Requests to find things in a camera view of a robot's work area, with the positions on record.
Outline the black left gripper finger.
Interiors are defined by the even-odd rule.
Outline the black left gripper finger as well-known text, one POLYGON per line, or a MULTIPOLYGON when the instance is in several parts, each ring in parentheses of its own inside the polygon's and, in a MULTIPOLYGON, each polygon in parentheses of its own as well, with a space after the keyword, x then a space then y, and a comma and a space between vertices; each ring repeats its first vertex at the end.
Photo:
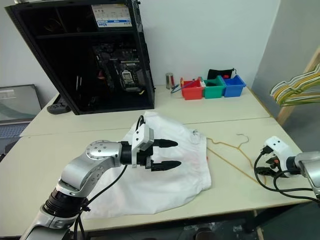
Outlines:
POLYGON ((152 172, 167 171, 170 169, 174 169, 181 164, 182 163, 180 161, 175 160, 162 161, 160 163, 152 163, 150 169, 152 172))
POLYGON ((178 146, 178 143, 169 139, 154 139, 153 146, 159 148, 170 148, 178 146))

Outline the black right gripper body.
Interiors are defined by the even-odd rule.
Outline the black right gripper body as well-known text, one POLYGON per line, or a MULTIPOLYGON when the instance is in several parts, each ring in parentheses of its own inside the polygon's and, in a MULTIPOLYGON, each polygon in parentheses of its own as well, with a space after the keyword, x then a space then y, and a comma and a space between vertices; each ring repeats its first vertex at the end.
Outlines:
POLYGON ((275 177, 279 172, 282 171, 280 160, 274 153, 267 154, 265 159, 265 163, 267 164, 265 176, 275 177))

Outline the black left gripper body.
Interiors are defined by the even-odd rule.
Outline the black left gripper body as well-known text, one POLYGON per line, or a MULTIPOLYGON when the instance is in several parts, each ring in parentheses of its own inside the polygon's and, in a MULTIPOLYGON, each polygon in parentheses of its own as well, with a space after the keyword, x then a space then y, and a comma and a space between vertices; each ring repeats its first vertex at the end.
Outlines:
POLYGON ((153 160, 151 159, 153 155, 153 146, 151 145, 146 150, 139 150, 137 153, 137 165, 145 167, 147 170, 152 169, 153 160))

